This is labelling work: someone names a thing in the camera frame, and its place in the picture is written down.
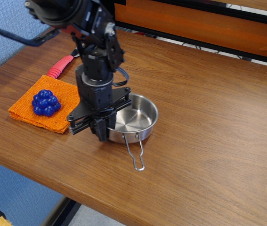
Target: wire handle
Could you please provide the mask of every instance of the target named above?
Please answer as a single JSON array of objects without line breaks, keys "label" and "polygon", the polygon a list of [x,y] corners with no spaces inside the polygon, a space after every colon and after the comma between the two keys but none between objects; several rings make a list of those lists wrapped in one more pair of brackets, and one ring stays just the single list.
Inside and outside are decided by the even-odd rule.
[{"label": "wire handle", "polygon": [[142,168],[137,168],[137,163],[136,163],[135,157],[134,157],[134,155],[132,154],[132,152],[130,151],[129,144],[128,144],[128,142],[127,142],[127,138],[126,138],[125,133],[123,133],[122,137],[123,137],[124,140],[125,140],[125,143],[126,143],[126,146],[127,146],[128,153],[130,154],[130,156],[131,156],[132,159],[133,159],[133,166],[134,166],[134,168],[135,168],[137,171],[143,171],[143,170],[145,169],[145,164],[144,164],[143,157],[142,157],[142,155],[143,155],[143,153],[144,153],[144,149],[143,149],[142,141],[141,141],[141,139],[140,139],[140,137],[139,137],[139,133],[136,133],[135,137],[138,138],[139,145],[140,145],[140,147],[141,147],[141,154],[139,155],[139,159],[141,160],[141,163],[142,163],[142,166],[143,166]]}]

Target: floor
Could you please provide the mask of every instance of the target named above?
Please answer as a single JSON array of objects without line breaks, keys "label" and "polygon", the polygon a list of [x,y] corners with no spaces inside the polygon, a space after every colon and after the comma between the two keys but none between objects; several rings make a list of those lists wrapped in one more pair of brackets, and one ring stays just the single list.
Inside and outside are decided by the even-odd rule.
[{"label": "floor", "polygon": [[[247,7],[231,5],[231,4],[228,4],[227,7],[267,15],[267,12],[263,11],[263,10],[256,10],[256,9],[251,9],[251,8],[247,8]],[[165,39],[165,38],[161,38],[161,37],[158,37],[157,39],[172,42],[172,43],[175,43],[178,45],[191,47],[191,48],[198,48],[198,49],[208,51],[208,52],[216,52],[215,50],[212,50],[212,49],[201,48],[199,46],[194,46],[194,45],[190,45],[187,43],[182,43],[182,42],[169,40],[169,39]],[[228,53],[224,53],[224,52],[218,52],[217,54],[221,54],[221,55],[225,55],[225,56],[229,56],[229,57],[234,57],[234,58],[240,58],[237,55],[228,54]],[[266,62],[261,62],[258,60],[251,60],[251,61],[254,63],[258,63],[258,64],[267,65]],[[121,224],[121,223],[119,223],[119,222],[99,213],[99,212],[96,212],[93,209],[90,209],[90,208],[82,205],[79,208],[76,215],[74,216],[74,218],[72,219],[72,221],[70,222],[69,226],[125,226],[125,225],[123,225],[123,224]]]}]

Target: blue plastic grapes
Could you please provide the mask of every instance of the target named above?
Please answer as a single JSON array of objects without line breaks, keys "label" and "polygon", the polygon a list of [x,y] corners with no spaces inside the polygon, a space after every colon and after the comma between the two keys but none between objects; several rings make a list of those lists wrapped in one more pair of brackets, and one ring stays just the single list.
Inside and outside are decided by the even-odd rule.
[{"label": "blue plastic grapes", "polygon": [[61,104],[58,98],[54,96],[50,90],[41,90],[33,97],[32,106],[36,115],[52,116],[56,111],[59,111]]}]

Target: stainless steel bowl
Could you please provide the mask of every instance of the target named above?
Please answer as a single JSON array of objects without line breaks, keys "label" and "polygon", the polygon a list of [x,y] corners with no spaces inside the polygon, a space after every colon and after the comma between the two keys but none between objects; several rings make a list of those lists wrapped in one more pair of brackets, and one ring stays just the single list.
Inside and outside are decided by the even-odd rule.
[{"label": "stainless steel bowl", "polygon": [[[150,136],[154,124],[158,120],[158,109],[148,98],[130,93],[131,105],[118,111],[115,128],[109,128],[109,139],[126,144],[128,153],[133,159],[134,168],[138,171],[145,169],[142,155],[144,153],[142,141]],[[140,160],[142,168],[137,168],[134,155],[131,153],[129,144],[139,142],[141,146]]]}]

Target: folded cloth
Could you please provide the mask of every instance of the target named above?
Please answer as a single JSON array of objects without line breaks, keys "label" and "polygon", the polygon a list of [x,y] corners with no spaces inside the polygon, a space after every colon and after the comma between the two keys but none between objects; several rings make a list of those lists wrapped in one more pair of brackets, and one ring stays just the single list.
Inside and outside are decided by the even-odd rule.
[{"label": "folded cloth", "polygon": [[8,220],[5,220],[3,217],[0,217],[0,226],[12,226]]},{"label": "folded cloth", "polygon": [[[50,117],[36,115],[33,111],[33,97],[42,89],[51,90],[61,104],[60,110]],[[80,97],[76,86],[43,75],[8,109],[8,112],[13,119],[24,121],[53,132],[64,133],[69,127],[69,122],[66,118],[79,102]]]}]

